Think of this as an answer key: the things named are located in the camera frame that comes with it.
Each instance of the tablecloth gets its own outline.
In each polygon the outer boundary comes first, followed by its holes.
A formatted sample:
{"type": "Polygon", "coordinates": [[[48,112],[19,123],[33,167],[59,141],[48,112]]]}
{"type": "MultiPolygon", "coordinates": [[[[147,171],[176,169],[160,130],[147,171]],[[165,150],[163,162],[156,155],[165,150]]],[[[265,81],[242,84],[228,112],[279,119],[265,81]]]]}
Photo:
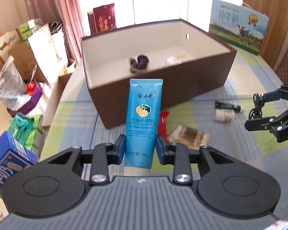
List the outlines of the tablecloth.
{"type": "MultiPolygon", "coordinates": [[[[212,146],[274,176],[281,186],[281,198],[275,215],[288,220],[288,141],[277,143],[269,131],[248,132],[244,123],[253,108],[253,94],[270,92],[282,82],[260,57],[237,48],[237,55],[223,87],[194,97],[188,102],[169,108],[166,120],[171,132],[178,123],[213,133],[212,146]],[[216,99],[246,106],[245,113],[236,114],[229,124],[212,120],[216,99]]],[[[267,103],[264,116],[278,116],[288,108],[288,101],[267,103]]],[[[41,160],[70,146],[92,149],[96,144],[115,142],[125,133],[125,125],[106,130],[88,94],[83,65],[71,76],[58,105],[46,139],[41,160]]],[[[109,167],[110,176],[122,175],[123,164],[109,167]]],[[[171,165],[162,166],[155,153],[151,174],[171,174],[171,165]]],[[[192,165],[194,179],[199,179],[197,165],[192,165]]],[[[82,178],[88,180],[90,165],[82,178]]]]}

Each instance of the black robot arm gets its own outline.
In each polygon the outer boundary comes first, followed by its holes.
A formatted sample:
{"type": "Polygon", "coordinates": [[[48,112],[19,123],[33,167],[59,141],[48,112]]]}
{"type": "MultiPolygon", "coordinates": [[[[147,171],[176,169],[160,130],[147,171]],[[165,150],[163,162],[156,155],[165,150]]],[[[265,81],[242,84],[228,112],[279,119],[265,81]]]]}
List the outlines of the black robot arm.
{"type": "Polygon", "coordinates": [[[267,102],[280,99],[288,100],[288,84],[282,85],[274,92],[266,94],[254,94],[254,105],[249,113],[249,119],[245,122],[245,129],[248,131],[269,130],[278,143],[288,140],[288,109],[278,117],[262,117],[262,108],[267,102]]]}

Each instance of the blue milk carton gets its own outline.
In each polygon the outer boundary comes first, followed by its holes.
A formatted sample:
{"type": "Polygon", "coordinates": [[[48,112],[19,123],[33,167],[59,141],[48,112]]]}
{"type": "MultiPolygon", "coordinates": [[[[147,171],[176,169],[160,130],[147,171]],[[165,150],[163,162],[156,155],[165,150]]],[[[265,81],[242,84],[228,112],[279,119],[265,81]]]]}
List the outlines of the blue milk carton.
{"type": "Polygon", "coordinates": [[[0,136],[0,196],[1,187],[10,176],[38,161],[36,155],[5,131],[0,136]]]}

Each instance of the metal screw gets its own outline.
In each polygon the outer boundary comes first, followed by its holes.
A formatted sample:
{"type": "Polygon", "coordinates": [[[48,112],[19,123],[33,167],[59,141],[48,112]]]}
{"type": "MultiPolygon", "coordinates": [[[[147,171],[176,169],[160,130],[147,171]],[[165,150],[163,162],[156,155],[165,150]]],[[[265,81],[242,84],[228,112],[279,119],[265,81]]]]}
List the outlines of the metal screw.
{"type": "Polygon", "coordinates": [[[138,180],[137,180],[137,182],[142,184],[142,183],[145,183],[145,182],[146,182],[146,180],[145,180],[145,179],[143,179],[143,178],[141,178],[141,179],[138,179],[138,180]]]}
{"type": "Polygon", "coordinates": [[[107,177],[105,175],[101,175],[101,174],[92,176],[93,182],[104,182],[106,179],[107,179],[107,177]]]}
{"type": "Polygon", "coordinates": [[[188,182],[191,177],[187,174],[180,174],[176,176],[176,180],[179,182],[188,182]]]}

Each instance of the wooden object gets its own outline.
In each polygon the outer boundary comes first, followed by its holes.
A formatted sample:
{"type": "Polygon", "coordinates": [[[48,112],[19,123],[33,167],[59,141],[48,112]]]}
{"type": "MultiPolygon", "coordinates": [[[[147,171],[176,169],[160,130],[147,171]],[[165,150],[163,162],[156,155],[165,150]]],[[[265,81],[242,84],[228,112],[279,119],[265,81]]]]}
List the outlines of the wooden object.
{"type": "Polygon", "coordinates": [[[288,0],[243,0],[252,9],[269,17],[259,55],[273,68],[288,29],[288,0]]]}

